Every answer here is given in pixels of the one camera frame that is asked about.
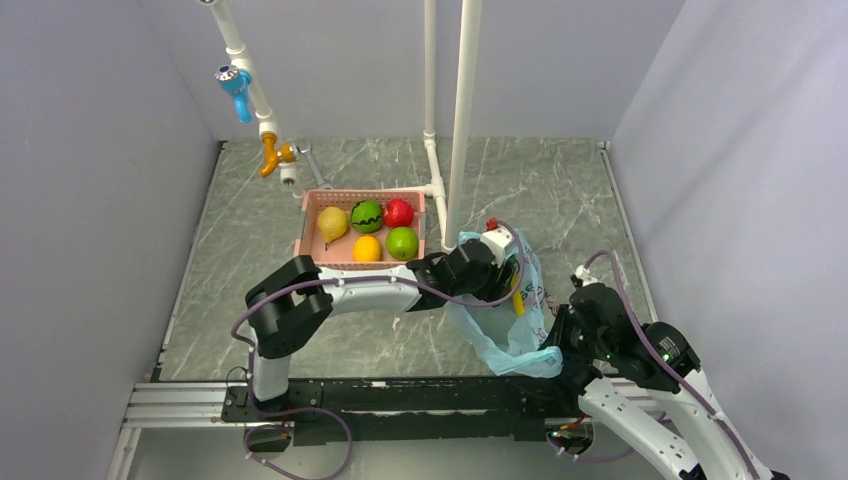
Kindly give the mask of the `yellow fake pear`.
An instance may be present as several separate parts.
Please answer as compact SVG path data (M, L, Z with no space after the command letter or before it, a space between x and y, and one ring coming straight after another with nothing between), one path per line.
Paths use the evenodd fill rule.
M347 233L347 213L336 206L326 207L318 215L316 226L323 241L326 244L330 244L342 238Z

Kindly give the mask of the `light blue plastic bag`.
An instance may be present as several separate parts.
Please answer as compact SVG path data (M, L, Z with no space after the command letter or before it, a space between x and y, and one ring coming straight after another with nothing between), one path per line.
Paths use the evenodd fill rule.
M539 349L549 331L541 265L524 236L510 231L517 236L518 247L518 254L512 258L524 267L521 289L526 313L518 317L511 299L495 307L481 307L473 296L465 295L462 305L453 302L445 305L446 317L494 374L554 378L563 367L559 349ZM460 245L469 246L480 235L462 232Z

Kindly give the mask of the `green fake lime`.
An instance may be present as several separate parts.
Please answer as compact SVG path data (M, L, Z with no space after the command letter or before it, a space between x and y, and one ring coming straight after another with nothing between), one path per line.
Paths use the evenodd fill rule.
M395 227L387 234L384 245L394 259L408 261L416 257L419 239L411 227Z

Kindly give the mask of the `yellow fake lemon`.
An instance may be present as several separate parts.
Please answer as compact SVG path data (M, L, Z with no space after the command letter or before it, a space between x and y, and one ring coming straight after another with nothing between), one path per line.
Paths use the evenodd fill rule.
M354 243L352 259L355 262L379 262L382 260L382 245L372 235L362 235Z

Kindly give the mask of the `red fake apple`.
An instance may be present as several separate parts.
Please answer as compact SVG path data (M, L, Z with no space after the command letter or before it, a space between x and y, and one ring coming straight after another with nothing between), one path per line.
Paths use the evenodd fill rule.
M383 208L383 223L390 228L411 227L416 209L401 198L389 200Z

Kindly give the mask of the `green fake watermelon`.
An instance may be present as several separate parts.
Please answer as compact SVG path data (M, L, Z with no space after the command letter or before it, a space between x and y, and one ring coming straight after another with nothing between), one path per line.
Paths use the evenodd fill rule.
M360 233L376 232L383 226L383 209L374 200L359 201L351 209L350 221L352 228Z

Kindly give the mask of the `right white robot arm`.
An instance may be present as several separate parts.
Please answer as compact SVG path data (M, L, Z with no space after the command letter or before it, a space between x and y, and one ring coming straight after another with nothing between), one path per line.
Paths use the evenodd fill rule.
M545 341L563 355L551 388L557 411L580 410L615 432L666 479L783 479L760 461L714 396L694 348L675 327L641 324L619 293L579 284ZM595 361L643 389L674 428L630 403Z

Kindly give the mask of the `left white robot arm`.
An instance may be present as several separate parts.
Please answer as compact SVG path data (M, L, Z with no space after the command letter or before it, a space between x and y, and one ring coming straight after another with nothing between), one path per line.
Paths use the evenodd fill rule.
M245 296L250 352L248 407L264 420L287 406L289 368L322 324L334 315L385 310L417 312L455 303L473 308L509 301L524 273L523 254L472 239L450 253L434 253L385 270L320 267L299 255Z

